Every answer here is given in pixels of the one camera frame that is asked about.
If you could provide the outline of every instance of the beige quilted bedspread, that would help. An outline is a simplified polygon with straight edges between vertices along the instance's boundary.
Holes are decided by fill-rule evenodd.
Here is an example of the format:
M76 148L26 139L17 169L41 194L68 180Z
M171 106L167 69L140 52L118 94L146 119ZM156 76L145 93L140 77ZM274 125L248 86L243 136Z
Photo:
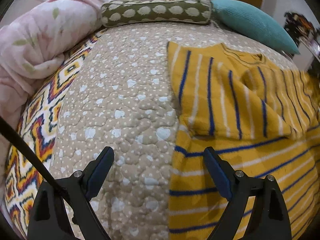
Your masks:
M50 171L55 178L70 176L105 146L114 149L114 165L91 201L114 240L168 238L170 164L179 125L166 68L168 41L199 47L224 42L295 68L272 49L213 26L151 23L105 32L64 99Z

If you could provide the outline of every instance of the pink blanket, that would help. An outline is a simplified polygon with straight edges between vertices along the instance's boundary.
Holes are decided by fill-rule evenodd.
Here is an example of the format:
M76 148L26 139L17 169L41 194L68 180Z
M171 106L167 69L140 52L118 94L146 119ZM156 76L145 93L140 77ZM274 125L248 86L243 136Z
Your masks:
M0 29L0 115L16 128L21 108L63 52L101 27L100 7L111 0L49 0ZM0 203L9 142L0 136Z

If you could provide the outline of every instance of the metal bolt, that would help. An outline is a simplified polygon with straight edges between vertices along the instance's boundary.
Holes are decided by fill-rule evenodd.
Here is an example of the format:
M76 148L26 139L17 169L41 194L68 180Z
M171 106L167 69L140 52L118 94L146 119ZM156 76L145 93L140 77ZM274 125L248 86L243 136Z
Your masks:
M236 176L240 178L243 177L244 176L243 171L236 171Z
M270 180L270 181L274 181L274 180L275 180L275 177L272 176L272 175L268 175L267 178L268 178L268 180Z
M73 176L75 176L76 178L79 178L82 175L82 171L76 171Z

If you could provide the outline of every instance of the blue gripper pad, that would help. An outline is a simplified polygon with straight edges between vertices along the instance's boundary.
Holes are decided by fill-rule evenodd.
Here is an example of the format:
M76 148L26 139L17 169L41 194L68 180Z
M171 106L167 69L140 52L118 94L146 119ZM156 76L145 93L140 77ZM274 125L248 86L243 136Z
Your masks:
M98 195L102 187L102 184L112 167L115 158L113 149L111 147L108 149L108 151L104 154L102 158L100 157L100 155L96 160L99 161L99 164L95 168L87 183L87 193L85 194L85 197L88 200Z
M228 201L232 199L232 192L230 187L230 181L223 172L219 163L212 156L211 152L207 149L203 152L204 164L207 167L214 184L217 187L218 192Z

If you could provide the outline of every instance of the patterned bed sheet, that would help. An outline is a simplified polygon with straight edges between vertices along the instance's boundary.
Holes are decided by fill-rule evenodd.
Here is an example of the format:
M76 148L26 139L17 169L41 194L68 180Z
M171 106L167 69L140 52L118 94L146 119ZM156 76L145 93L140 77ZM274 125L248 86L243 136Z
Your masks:
M194 47L223 42L295 68L272 49L213 26L148 23L106 31L64 99L50 172L55 178L70 176L105 146L114 149L114 165L91 201L114 240L168 239L171 158L179 129L168 41ZM68 215L73 216L71 209ZM83 238L78 226L72 227Z
M65 53L61 67L28 100L21 115L18 133L48 169L63 99L83 66L84 59L104 31L91 34ZM6 163L4 198L13 223L25 238L29 212L41 181L42 177L35 168L11 146Z

